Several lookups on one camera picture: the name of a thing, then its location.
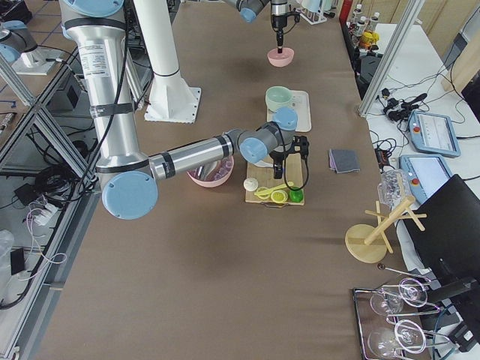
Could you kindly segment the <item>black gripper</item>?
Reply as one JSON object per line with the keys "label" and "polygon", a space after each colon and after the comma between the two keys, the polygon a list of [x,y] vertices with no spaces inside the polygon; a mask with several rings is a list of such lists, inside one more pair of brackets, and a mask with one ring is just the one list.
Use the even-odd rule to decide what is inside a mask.
{"label": "black gripper", "polygon": [[287,26],[287,0],[271,0],[271,27],[276,32],[277,51],[283,52],[284,28]]}
{"label": "black gripper", "polygon": [[280,145],[278,150],[272,151],[269,156],[273,160],[273,176],[281,179],[284,173],[283,163],[289,155],[300,154],[301,159],[307,163],[309,155],[309,142],[306,136],[293,137],[289,145]]}

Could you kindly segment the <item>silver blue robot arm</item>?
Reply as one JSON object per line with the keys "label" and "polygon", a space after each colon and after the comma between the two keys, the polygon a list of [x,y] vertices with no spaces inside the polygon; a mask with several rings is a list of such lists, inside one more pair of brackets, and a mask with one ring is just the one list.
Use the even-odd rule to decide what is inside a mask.
{"label": "silver blue robot arm", "polygon": [[282,53],[284,47],[284,28],[290,13],[287,1],[281,0],[233,0],[226,1],[234,7],[247,23],[252,23],[265,7],[270,6],[271,27],[276,34],[277,52]]}
{"label": "silver blue robot arm", "polygon": [[[139,147],[128,79],[128,21],[123,1],[62,1],[65,34],[76,42],[90,113],[100,146],[96,173],[102,202],[113,216],[133,220],[158,201],[160,180],[213,165],[235,153],[249,163],[274,161],[274,175],[286,172],[291,154],[308,156],[308,140],[296,135],[297,115],[281,107],[256,130],[229,130],[154,156]],[[201,91],[182,78],[165,1],[136,1],[138,23],[150,60],[153,83],[146,117],[153,121],[195,121]]]}

